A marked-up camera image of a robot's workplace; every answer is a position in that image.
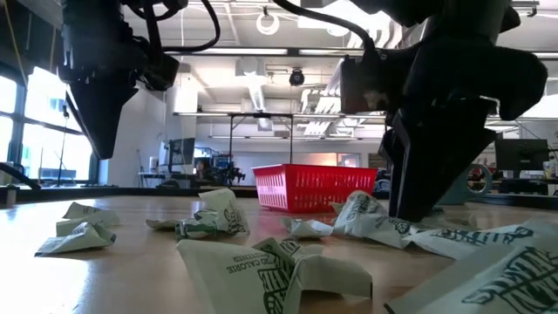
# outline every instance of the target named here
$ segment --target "window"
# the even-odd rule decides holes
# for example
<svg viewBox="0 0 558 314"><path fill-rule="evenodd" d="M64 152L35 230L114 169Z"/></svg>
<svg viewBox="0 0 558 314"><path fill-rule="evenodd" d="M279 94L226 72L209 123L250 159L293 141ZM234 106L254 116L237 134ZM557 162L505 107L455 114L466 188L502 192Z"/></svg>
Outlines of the window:
<svg viewBox="0 0 558 314"><path fill-rule="evenodd" d="M58 178L64 133L43 126L25 125L21 164L25 174L42 180ZM84 135L66 134L61 179L89 180L92 149Z"/></svg>
<svg viewBox="0 0 558 314"><path fill-rule="evenodd" d="M25 101L25 117L64 126L63 106L65 103L66 85L60 79L41 68L35 67L29 76L27 99ZM78 122L70 114L68 128L81 131Z"/></svg>
<svg viewBox="0 0 558 314"><path fill-rule="evenodd" d="M13 113L16 108L17 84L0 77L0 112Z"/></svg>
<svg viewBox="0 0 558 314"><path fill-rule="evenodd" d="M0 117L0 161L8 160L12 125L11 119Z"/></svg>

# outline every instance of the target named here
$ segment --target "ceiling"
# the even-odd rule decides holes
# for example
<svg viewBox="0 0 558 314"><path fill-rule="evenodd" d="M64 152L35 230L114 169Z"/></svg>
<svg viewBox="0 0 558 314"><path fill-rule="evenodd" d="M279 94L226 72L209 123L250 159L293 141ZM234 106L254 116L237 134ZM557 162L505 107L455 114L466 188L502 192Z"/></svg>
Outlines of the ceiling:
<svg viewBox="0 0 558 314"><path fill-rule="evenodd" d="M47 21L60 24L58 0L18 0L34 10ZM523 16L522 26L501 34L499 44L530 51L558 51L558 1L539 0L540 6L535 17ZM221 25L218 46L239 47L301 47L325 48L346 47L350 35L331 36L326 30L300 29L298 17L281 10L274 3L265 2L216 2L215 11ZM256 27L257 18L262 14L262 6L269 13L278 16L279 27L275 34L264 35ZM155 6L160 15L166 10ZM520 11L525 15L529 10ZM126 21L133 27L134 34L147 37L145 21L124 9ZM263 26L271 25L271 17L262 20ZM214 36L214 26L201 3L190 1L188 7L176 16L159 22L163 45L199 45ZM237 57L183 57L182 63L192 66L205 90L200 93L199 102L208 104L238 104L248 98L248 88L235 83L235 63ZM300 99L303 88L290 87L289 75L293 68L302 68L305 85L325 85L338 63L338 58L262 58L268 83L262 87L268 99ZM547 63L551 76L558 77L558 63Z"/></svg>

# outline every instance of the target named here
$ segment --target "plastic basket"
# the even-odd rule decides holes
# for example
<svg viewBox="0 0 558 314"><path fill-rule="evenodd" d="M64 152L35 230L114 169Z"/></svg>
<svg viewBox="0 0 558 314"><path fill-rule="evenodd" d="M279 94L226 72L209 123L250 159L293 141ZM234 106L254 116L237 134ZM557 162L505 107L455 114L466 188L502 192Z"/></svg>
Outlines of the plastic basket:
<svg viewBox="0 0 558 314"><path fill-rule="evenodd" d="M324 213L356 190L372 193L377 169L307 165L255 167L260 205L290 213Z"/></svg>

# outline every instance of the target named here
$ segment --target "spherical camera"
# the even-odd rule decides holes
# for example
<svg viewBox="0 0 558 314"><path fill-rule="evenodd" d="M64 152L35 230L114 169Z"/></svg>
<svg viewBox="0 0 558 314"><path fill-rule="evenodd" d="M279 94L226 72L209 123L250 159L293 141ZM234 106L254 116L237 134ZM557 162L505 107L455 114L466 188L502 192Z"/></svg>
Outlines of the spherical camera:
<svg viewBox="0 0 558 314"><path fill-rule="evenodd" d="M294 69L290 74L289 83L291 86L300 86L304 84L304 74L301 69Z"/></svg>

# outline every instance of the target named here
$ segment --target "wooden table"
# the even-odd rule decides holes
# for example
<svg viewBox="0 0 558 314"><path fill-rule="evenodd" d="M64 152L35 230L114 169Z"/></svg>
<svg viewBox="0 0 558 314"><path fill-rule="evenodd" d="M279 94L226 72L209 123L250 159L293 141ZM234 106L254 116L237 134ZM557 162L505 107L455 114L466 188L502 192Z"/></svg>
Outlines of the wooden table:
<svg viewBox="0 0 558 314"><path fill-rule="evenodd" d="M116 210L122 224L112 230L109 248L33 257L70 201L0 209L0 313L204 313L173 233L153 232L145 219L185 218L202 208L197 198L110 197L79 201ZM252 245L287 235L284 215L260 209L256 199L240 199L249 237L228 239ZM520 223L531 217L558 222L552 212L484 204L450 208L449 215L476 215L481 228ZM329 222L332 215L300 216ZM324 254L359 263L373 278L373 299L308 293L301 313L385 313L384 303L399 297L453 261L420 249L392 249L373 241L331 236Z"/></svg>

